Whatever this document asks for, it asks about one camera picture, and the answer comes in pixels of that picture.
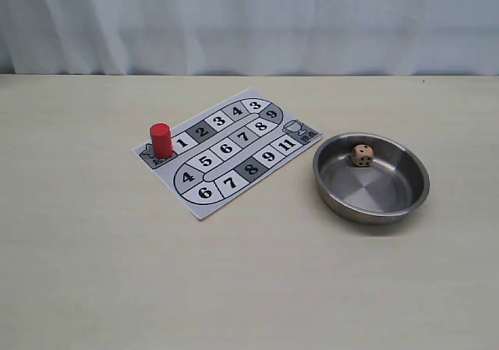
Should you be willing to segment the red cylinder game piece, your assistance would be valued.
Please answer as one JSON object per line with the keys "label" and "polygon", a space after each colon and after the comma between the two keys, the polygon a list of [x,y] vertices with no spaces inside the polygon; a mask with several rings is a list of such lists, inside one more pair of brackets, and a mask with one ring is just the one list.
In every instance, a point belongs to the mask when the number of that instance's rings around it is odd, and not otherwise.
{"label": "red cylinder game piece", "polygon": [[157,158],[170,158],[173,154],[171,130],[168,124],[159,122],[150,129],[150,139]]}

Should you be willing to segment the beige wooden die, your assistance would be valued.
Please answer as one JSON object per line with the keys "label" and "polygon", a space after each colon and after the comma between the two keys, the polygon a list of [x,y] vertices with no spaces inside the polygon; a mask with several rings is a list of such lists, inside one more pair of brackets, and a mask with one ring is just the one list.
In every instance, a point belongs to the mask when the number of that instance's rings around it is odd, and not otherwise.
{"label": "beige wooden die", "polygon": [[373,162],[373,148],[366,144],[357,144],[352,148],[351,159],[357,167],[368,167]]}

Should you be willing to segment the numbered paper game board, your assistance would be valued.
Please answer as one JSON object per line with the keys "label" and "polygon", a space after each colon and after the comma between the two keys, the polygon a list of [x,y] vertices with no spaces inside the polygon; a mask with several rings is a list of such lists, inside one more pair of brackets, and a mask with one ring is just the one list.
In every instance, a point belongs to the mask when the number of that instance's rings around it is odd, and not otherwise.
{"label": "numbered paper game board", "polygon": [[322,137],[254,89],[202,111],[171,133],[171,157],[155,157],[151,141],[133,152],[198,219],[210,216]]}

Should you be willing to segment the round steel bowl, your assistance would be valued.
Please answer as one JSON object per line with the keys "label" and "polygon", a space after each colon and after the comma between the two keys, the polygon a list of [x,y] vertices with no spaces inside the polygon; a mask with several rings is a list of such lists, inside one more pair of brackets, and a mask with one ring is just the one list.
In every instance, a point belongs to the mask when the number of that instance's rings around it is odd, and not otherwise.
{"label": "round steel bowl", "polygon": [[[352,148],[373,148],[368,167],[352,163]],[[372,133],[342,133],[325,140],[313,156],[317,192],[338,216],[363,224],[402,221],[417,210],[430,191],[423,162],[407,147]]]}

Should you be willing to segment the white backdrop curtain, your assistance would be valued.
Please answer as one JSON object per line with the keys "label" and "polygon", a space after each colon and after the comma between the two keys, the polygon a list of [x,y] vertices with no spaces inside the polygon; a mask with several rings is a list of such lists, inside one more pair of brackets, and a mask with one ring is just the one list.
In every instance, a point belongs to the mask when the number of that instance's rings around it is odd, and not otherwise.
{"label": "white backdrop curtain", "polygon": [[498,73],[498,0],[1,0],[1,71]]}

